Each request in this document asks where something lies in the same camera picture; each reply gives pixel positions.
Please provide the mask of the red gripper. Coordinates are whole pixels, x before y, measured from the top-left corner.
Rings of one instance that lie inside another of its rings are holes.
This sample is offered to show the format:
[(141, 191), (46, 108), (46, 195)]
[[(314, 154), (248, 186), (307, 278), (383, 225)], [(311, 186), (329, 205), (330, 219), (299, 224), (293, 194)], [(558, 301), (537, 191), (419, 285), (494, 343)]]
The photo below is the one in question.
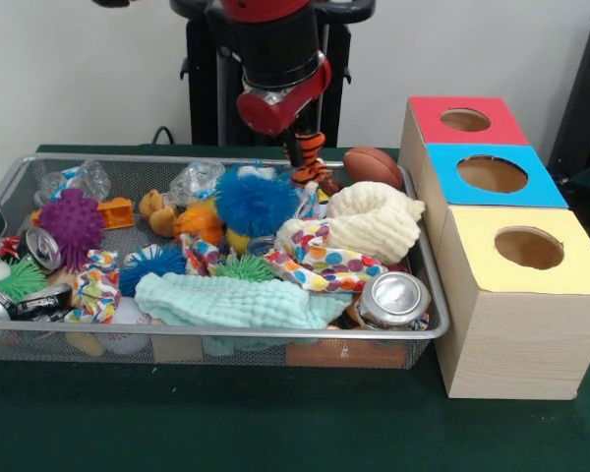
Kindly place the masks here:
[(236, 100), (237, 109), (243, 122), (253, 131), (271, 137), (282, 134), (291, 166), (300, 169), (303, 167), (303, 152), (296, 133), (287, 129), (309, 103), (325, 92), (330, 81), (331, 67), (324, 58), (310, 78), (293, 87), (268, 90), (244, 83), (243, 92)]

